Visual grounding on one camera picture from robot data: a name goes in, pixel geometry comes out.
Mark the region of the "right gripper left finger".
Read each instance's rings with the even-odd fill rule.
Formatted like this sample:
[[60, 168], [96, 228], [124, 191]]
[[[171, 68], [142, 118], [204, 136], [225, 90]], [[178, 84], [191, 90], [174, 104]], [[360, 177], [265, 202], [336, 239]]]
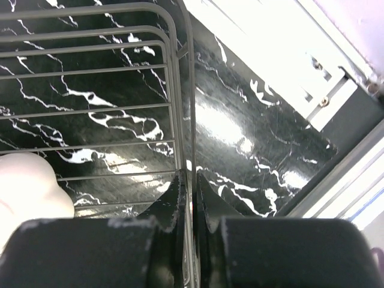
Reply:
[[2, 287], [182, 287], [185, 176], [133, 218], [23, 223], [1, 256]]

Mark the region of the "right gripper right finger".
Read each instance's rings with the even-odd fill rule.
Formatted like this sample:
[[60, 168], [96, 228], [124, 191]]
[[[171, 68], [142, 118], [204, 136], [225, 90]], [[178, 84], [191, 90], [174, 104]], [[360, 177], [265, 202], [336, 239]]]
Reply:
[[362, 233], [339, 219], [243, 216], [198, 173], [201, 287], [382, 287]]

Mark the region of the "black wire dish rack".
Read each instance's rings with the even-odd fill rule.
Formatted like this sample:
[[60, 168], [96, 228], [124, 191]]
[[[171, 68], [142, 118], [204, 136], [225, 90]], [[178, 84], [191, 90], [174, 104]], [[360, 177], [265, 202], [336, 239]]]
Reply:
[[197, 286], [182, 94], [192, 40], [182, 1], [1, 2], [1, 156], [47, 160], [73, 218], [136, 217], [182, 172], [182, 287]]

